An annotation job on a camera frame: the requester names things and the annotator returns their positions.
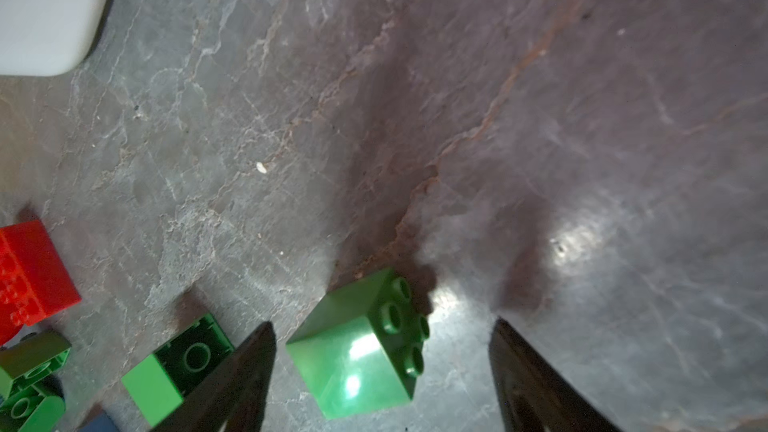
red toy block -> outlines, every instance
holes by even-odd
[[[0,302],[15,307],[12,324],[34,325],[80,301],[42,222],[0,228]]]

green curved block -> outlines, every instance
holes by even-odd
[[[50,432],[64,410],[64,399],[42,384],[34,384],[0,405],[0,432]]]
[[[328,419],[407,404],[424,370],[426,317],[391,268],[327,294],[286,349]]]
[[[123,386],[154,427],[233,350],[213,315],[206,314],[130,369]]]
[[[0,350],[0,396],[16,395],[62,368],[71,349],[67,339],[45,331]]]

olive green block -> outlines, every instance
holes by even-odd
[[[54,331],[45,331],[0,350],[0,396],[17,392],[62,368],[72,346]]]
[[[407,404],[424,370],[426,317],[391,268],[327,294],[286,349],[328,419]]]
[[[64,410],[64,399],[33,384],[0,405],[0,432],[51,432]]]
[[[233,350],[214,317],[206,314],[132,368],[123,386],[154,427]]]

white plastic object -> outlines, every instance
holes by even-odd
[[[82,62],[107,0],[0,0],[0,75],[55,76]]]

stone table surface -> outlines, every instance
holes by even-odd
[[[274,321],[264,430],[500,430],[498,315],[627,432],[768,415],[768,0],[112,0],[0,78],[0,220],[82,304],[72,430],[208,308]],[[416,398],[326,422],[282,345],[384,264],[431,312]]]

